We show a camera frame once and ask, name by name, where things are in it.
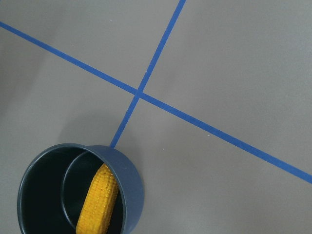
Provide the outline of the yellow toy corn cob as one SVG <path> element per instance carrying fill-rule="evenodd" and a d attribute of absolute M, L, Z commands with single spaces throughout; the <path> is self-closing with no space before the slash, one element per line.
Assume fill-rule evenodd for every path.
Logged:
<path fill-rule="evenodd" d="M 105 234 L 108 231 L 119 188 L 106 164 L 94 175 L 76 225 L 77 234 Z"/>

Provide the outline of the dark blue saucepan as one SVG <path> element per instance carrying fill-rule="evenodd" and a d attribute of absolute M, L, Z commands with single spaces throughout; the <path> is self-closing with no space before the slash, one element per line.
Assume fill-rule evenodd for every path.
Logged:
<path fill-rule="evenodd" d="M 108 227 L 129 234 L 144 205 L 144 187 L 134 164 L 120 151 L 102 145 L 65 143 L 41 152 L 21 180 L 17 214 L 24 234 L 73 234 L 91 181 L 105 164 L 118 184 Z"/>

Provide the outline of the brown paper table mat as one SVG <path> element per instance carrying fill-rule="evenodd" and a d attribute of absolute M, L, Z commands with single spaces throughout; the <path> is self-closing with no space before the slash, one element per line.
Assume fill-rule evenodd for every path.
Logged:
<path fill-rule="evenodd" d="M 0 20 L 137 88 L 176 0 L 3 0 Z M 188 0 L 144 92 L 312 171 L 312 3 Z M 0 31 L 0 231 L 30 162 L 109 145 L 133 95 Z M 136 234 L 309 234 L 312 186 L 140 100 L 116 148 L 144 180 Z"/>

